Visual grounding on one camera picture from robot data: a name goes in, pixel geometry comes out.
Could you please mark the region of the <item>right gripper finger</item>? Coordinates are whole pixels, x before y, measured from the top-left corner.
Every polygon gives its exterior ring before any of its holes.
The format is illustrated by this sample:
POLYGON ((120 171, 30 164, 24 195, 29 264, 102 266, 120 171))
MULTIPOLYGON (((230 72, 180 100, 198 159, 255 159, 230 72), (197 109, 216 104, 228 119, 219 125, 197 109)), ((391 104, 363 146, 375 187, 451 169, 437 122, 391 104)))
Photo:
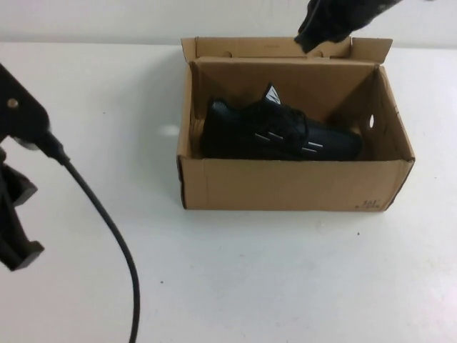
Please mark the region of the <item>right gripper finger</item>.
POLYGON ((310 1, 294 41, 303 50, 313 50, 327 41, 339 43, 397 3, 395 0, 310 1))

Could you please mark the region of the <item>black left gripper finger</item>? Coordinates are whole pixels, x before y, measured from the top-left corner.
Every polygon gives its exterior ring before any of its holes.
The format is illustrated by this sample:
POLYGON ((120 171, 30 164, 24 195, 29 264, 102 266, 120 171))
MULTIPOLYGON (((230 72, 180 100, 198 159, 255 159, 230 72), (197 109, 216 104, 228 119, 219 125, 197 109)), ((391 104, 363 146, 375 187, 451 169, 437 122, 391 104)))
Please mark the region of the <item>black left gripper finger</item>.
POLYGON ((44 251, 38 241, 30 241, 13 207, 1 204, 1 263, 11 272, 28 267, 44 251))
POLYGON ((19 171, 1 168, 1 209, 8 207, 6 200, 14 207, 24 204, 36 191, 37 187, 19 171))

